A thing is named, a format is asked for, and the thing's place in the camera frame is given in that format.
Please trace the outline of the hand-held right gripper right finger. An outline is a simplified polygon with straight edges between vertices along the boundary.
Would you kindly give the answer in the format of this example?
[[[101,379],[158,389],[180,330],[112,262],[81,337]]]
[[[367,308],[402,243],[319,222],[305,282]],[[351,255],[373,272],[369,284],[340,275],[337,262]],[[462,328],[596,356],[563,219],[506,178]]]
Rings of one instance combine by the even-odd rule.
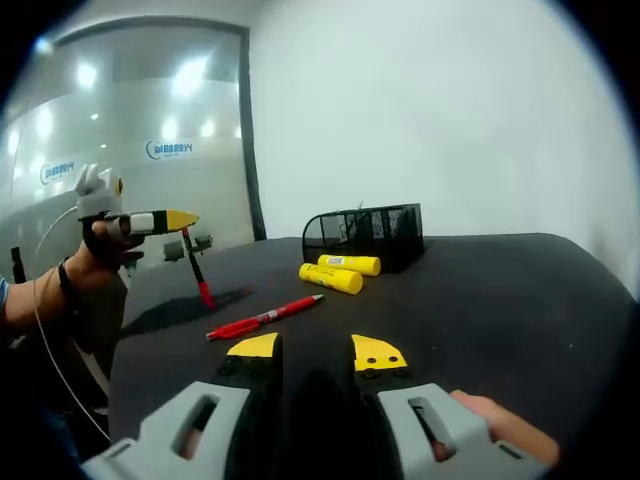
[[[548,467],[504,440],[435,383],[419,385],[399,349],[359,335],[352,387],[380,479],[541,479]]]

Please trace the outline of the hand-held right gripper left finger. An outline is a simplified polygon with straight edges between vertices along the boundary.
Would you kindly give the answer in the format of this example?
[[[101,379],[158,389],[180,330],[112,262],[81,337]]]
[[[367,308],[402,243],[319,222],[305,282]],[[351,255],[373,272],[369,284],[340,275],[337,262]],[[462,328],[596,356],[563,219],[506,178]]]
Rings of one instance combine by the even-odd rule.
[[[85,461],[90,479],[266,479],[282,395],[278,334],[234,345],[211,382],[195,381],[125,438]]]

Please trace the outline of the person's left hand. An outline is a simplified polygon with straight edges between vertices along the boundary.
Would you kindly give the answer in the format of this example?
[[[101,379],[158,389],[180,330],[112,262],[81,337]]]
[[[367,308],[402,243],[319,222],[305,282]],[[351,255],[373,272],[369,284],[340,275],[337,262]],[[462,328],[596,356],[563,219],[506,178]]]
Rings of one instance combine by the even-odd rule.
[[[82,226],[82,243],[77,252],[66,261],[76,275],[115,273],[119,268],[143,256],[136,248],[144,243],[144,237],[123,232],[119,218],[85,218]]]

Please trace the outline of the person's right hand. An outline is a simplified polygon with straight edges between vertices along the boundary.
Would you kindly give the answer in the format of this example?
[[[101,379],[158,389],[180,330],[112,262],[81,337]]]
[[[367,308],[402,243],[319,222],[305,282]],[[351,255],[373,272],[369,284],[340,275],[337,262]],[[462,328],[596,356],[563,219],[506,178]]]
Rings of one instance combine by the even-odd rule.
[[[487,422],[494,441],[504,440],[549,467],[559,461],[560,449],[554,439],[492,399],[462,390],[454,390],[450,395]]]

